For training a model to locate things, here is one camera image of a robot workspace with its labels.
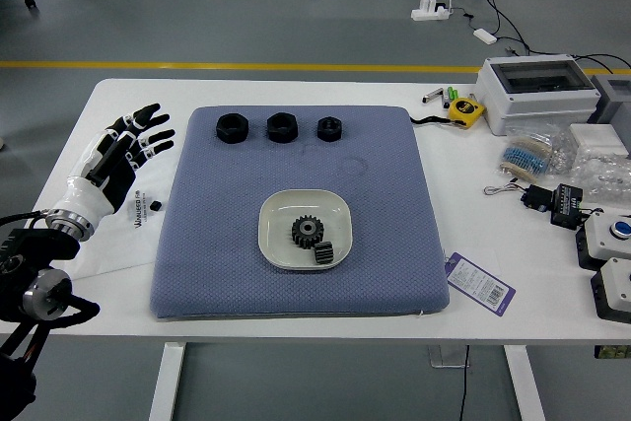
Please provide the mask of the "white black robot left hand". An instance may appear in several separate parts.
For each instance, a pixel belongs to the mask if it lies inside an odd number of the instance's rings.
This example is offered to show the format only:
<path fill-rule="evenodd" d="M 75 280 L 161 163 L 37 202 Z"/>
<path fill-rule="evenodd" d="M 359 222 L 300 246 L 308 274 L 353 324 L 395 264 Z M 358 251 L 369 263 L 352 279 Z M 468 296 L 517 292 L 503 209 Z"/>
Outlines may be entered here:
<path fill-rule="evenodd" d="M 136 172 L 174 145 L 172 129 L 151 132 L 170 119 L 159 110 L 158 104 L 146 105 L 93 138 L 72 168 L 65 194 L 47 213 L 49 228 L 68 228 L 85 240 L 102 218 L 120 209 Z"/>

